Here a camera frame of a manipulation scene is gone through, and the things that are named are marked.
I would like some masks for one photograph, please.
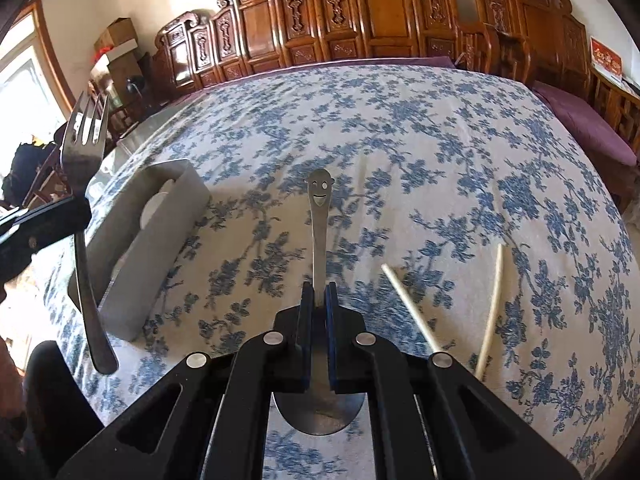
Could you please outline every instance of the silver rivet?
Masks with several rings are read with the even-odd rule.
[[[189,368],[202,368],[205,364],[207,364],[207,356],[204,354],[191,354],[187,357]]]
[[[276,332],[275,330],[272,332],[267,332],[262,338],[267,345],[279,345],[284,341],[284,336],[280,332]]]
[[[431,357],[431,360],[438,368],[449,368],[453,364],[453,359],[446,352],[438,352]]]
[[[356,343],[362,346],[371,346],[376,342],[376,336],[369,332],[360,332],[356,336]]]

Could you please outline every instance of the rectangular container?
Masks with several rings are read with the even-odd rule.
[[[142,209],[169,179],[175,180],[174,186],[141,230]],[[87,245],[89,276],[108,333],[126,341],[140,333],[162,281],[209,198],[188,160],[149,166],[125,184]],[[129,247],[120,272],[111,280],[113,266]],[[75,272],[67,292],[79,309]]]

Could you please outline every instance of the fork handle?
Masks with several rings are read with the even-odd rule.
[[[89,279],[89,267],[86,259],[84,230],[74,234],[76,253],[76,282],[78,282],[78,298],[84,320],[84,332],[89,345],[89,354],[95,369],[104,375],[111,375],[118,370],[118,359],[111,343],[104,332],[98,307],[95,304],[94,290]]]

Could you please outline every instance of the fork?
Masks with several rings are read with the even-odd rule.
[[[80,98],[76,102],[69,122],[65,129],[65,138],[62,142],[62,170],[66,175],[66,181],[71,187],[74,196],[86,200],[86,188],[89,181],[100,169],[102,163],[102,155],[104,153],[104,143],[107,136],[107,122],[109,117],[109,97],[105,98],[104,110],[100,118],[100,131],[98,138],[95,135],[95,120],[98,115],[98,102],[94,104],[92,111],[89,133],[86,141],[83,141],[84,127],[91,98],[87,96],[84,112],[80,127],[76,132],[75,126],[80,112],[80,104],[84,92],[80,94]],[[91,286],[89,278],[89,269],[86,258],[86,244],[84,241],[84,230],[74,234],[74,249],[76,253],[76,282],[78,283],[78,298],[80,300],[80,311],[82,320],[84,321],[84,332],[89,346],[89,354],[91,361],[94,363],[95,369],[101,374],[110,375],[118,369],[118,359],[113,352],[111,343],[104,332],[98,307],[95,304],[94,290]]]

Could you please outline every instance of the blue and white fabric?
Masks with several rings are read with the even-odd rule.
[[[66,294],[70,243],[45,288],[66,362],[104,422],[188,352],[234,352],[298,304],[310,280],[305,177],[335,179],[327,279],[368,330],[431,349],[380,265],[395,268],[437,339],[470,370],[507,245],[486,385],[594,478],[640,408],[640,273],[584,153],[523,85],[416,66],[320,67],[205,92],[150,138],[94,205],[98,228],[131,175],[188,158],[209,206],[138,339],[98,375]],[[311,437],[271,410],[265,479],[373,478],[366,409]]]

